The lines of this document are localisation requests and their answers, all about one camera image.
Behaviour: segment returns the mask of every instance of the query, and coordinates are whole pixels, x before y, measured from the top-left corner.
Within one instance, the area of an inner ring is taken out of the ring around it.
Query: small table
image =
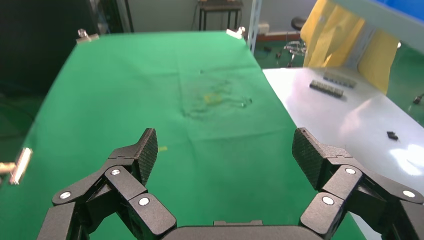
[[[202,15],[203,15],[203,30],[206,30],[206,16],[208,12],[228,12],[227,29],[230,28],[231,12],[235,12],[234,29],[237,29],[237,18],[239,11],[242,10],[243,2],[228,1],[228,0],[209,0],[199,3],[199,31],[202,30]]]

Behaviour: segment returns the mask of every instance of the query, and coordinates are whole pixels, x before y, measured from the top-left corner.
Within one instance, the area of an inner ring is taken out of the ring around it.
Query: cable
[[[34,122],[35,117],[27,112],[26,110],[15,106],[13,104],[10,104],[8,102],[5,101],[1,101],[0,105],[4,105],[6,107],[9,107],[11,109],[17,110],[20,113],[23,113],[24,115],[26,115],[27,117],[29,117],[31,119],[31,123]],[[7,135],[0,135],[0,140],[8,140],[8,139],[14,139],[14,138],[19,138],[19,137],[25,137],[27,135],[27,131],[21,131],[21,132],[16,132],[16,133],[12,133],[12,134],[7,134]]]
[[[193,27],[195,26],[196,21],[196,13],[198,12],[199,2],[196,2],[194,6],[193,20],[191,21],[191,30],[193,31]]]

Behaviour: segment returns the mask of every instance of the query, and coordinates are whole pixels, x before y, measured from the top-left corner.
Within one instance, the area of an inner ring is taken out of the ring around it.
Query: stool
[[[304,24],[306,22],[306,18],[296,16],[291,20],[291,27],[294,30],[301,31]],[[302,41],[302,39],[298,41],[289,41],[288,36],[286,36],[287,44],[284,46],[284,49],[287,49],[291,53],[291,60],[287,64],[288,68],[291,68],[293,65],[293,60],[295,59],[295,56],[304,56],[306,52],[306,46],[305,43]]]
[[[237,18],[239,12],[242,11],[243,2],[235,0],[206,0],[199,2],[199,31],[202,30],[202,15],[203,15],[203,30],[206,30],[206,16],[208,12],[228,12],[227,29],[230,29],[231,13],[235,12],[234,29],[238,28]]]

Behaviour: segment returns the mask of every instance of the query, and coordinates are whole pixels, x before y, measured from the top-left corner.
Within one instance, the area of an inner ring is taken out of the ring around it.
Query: floor
[[[258,42],[255,58],[261,68],[284,68],[291,55],[283,50],[284,41]],[[301,67],[303,58],[297,56],[293,67]],[[398,50],[393,62],[387,97],[424,127],[424,100],[412,101],[424,94],[424,55],[405,44]],[[13,162],[43,102],[43,96],[5,98],[0,95],[0,162]]]

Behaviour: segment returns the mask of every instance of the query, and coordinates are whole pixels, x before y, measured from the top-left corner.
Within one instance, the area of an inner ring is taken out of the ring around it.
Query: yellow curtain
[[[343,66],[365,20],[329,0],[317,0],[300,36],[307,45],[304,67]],[[377,30],[358,64],[358,71],[384,94],[399,39]]]

